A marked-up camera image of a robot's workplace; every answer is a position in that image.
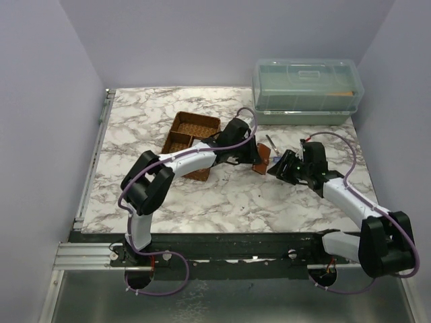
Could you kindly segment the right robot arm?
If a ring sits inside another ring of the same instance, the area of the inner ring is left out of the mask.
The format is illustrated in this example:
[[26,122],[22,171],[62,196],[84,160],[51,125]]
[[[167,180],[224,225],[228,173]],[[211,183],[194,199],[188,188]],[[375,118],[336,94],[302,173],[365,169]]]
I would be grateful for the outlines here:
[[392,212],[373,203],[342,173],[330,170],[322,143],[302,141],[298,153],[286,150],[267,172],[292,185],[307,185],[341,209],[360,229],[358,236],[342,231],[322,233],[321,241],[309,249],[315,262],[323,264],[333,256],[342,256],[360,264],[372,278],[417,269],[418,255],[409,217],[402,211]]

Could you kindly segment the brown leather card holder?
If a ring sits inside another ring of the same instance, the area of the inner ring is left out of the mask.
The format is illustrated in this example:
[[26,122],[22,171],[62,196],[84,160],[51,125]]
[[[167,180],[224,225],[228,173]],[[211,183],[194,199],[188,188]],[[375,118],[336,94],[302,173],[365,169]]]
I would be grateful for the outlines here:
[[266,175],[270,162],[271,149],[262,143],[257,143],[257,151],[260,160],[252,166],[252,170],[260,175]]

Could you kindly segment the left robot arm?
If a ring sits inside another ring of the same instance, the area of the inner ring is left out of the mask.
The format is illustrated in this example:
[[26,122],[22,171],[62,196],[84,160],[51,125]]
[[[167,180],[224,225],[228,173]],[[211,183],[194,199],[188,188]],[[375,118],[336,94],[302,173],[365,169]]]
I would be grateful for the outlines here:
[[149,259],[152,215],[162,206],[172,182],[197,170],[228,163],[230,158],[235,165],[260,164],[256,130],[233,118],[223,131],[198,140],[192,147],[162,155],[150,150],[141,154],[121,182],[117,202],[129,213],[126,257],[132,264],[141,266]]

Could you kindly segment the brown woven basket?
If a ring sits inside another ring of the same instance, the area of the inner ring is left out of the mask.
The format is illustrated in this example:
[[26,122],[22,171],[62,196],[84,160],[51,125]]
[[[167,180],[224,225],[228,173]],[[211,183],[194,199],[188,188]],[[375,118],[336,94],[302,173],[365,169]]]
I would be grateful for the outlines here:
[[221,129],[219,118],[180,111],[176,114],[166,136],[162,154],[175,153],[190,148]]

